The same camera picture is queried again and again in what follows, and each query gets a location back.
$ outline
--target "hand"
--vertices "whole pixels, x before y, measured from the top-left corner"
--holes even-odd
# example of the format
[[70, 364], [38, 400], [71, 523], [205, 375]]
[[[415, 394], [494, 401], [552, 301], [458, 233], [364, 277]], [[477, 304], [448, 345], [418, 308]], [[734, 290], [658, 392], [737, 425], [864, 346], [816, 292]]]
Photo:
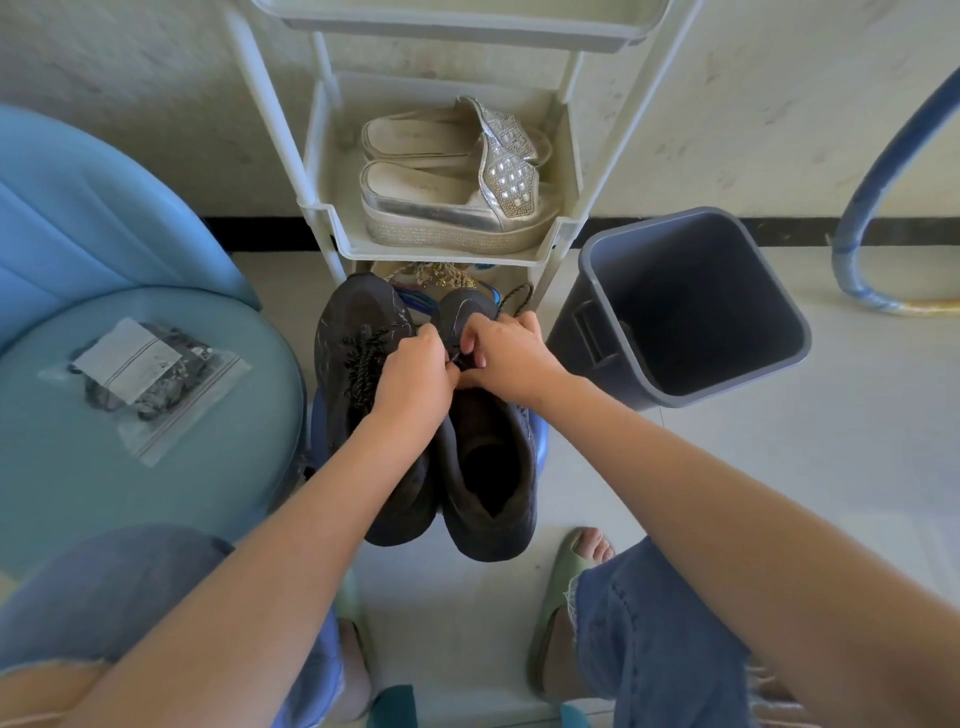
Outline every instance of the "hand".
[[518, 318], [501, 314], [496, 321], [474, 313], [460, 340], [460, 351], [473, 353], [476, 369], [460, 374], [461, 387], [483, 387], [523, 407], [538, 409], [566, 370], [543, 344], [533, 311]]
[[450, 409], [459, 376], [440, 334], [424, 324], [387, 357], [371, 415], [419, 435], [426, 447]]

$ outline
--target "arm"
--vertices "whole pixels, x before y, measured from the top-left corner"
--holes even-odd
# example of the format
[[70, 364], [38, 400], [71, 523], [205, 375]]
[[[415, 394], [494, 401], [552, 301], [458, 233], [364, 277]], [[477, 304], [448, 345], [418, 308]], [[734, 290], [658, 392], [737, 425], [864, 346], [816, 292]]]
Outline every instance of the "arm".
[[444, 361], [433, 327], [404, 339], [387, 359], [372, 413], [343, 447], [110, 670], [63, 728], [270, 725], [354, 551], [449, 409], [458, 372]]
[[960, 614], [839, 529], [564, 371], [536, 316], [471, 318], [461, 383], [532, 407], [710, 609], [830, 725], [960, 715]]

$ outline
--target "white floor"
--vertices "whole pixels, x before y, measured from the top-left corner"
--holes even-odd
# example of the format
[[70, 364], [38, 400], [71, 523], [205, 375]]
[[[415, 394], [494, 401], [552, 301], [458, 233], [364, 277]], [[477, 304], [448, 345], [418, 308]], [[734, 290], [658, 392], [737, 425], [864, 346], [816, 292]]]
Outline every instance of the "white floor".
[[[898, 319], [848, 303], [826, 248], [767, 249], [813, 330], [799, 367], [684, 410], [645, 413], [846, 529], [960, 603], [960, 319]], [[960, 248], [874, 248], [868, 280], [903, 296], [960, 293]], [[312, 335], [331, 281], [317, 254], [234, 260], [311, 378]], [[552, 326], [576, 277], [564, 262], [540, 307]], [[642, 530], [557, 433], [537, 534], [514, 561], [462, 556], [442, 520], [406, 546], [364, 544], [356, 569], [380, 685], [412, 683], [420, 724], [486, 728], [556, 715], [527, 690], [524, 660], [557, 545], [595, 524], [625, 547]], [[588, 701], [597, 725], [610, 705]]]

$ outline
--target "black baseboard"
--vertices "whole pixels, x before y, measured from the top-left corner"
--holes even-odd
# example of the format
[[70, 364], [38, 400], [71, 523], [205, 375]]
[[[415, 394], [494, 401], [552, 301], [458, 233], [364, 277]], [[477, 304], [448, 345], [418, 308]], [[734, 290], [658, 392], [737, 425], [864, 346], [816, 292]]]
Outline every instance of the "black baseboard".
[[[591, 217], [574, 248], [597, 232], [635, 223], [636, 217]], [[208, 217], [206, 226], [228, 253], [316, 251], [302, 217]], [[744, 224], [761, 248], [818, 247], [837, 227], [835, 217], [754, 217]], [[960, 217], [880, 218], [867, 228], [864, 245], [960, 245]]]

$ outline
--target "blue hose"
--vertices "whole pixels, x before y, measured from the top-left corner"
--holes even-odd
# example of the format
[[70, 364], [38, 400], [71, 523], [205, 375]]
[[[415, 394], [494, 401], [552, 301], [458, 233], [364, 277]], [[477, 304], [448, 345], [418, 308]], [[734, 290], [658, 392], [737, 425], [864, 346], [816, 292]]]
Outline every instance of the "blue hose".
[[960, 314], [960, 300], [901, 301], [880, 293], [863, 281], [856, 265], [863, 233], [890, 187], [959, 109], [960, 68], [950, 74], [903, 125], [857, 187], [840, 218], [830, 240], [833, 275], [844, 293], [865, 306], [901, 316]]

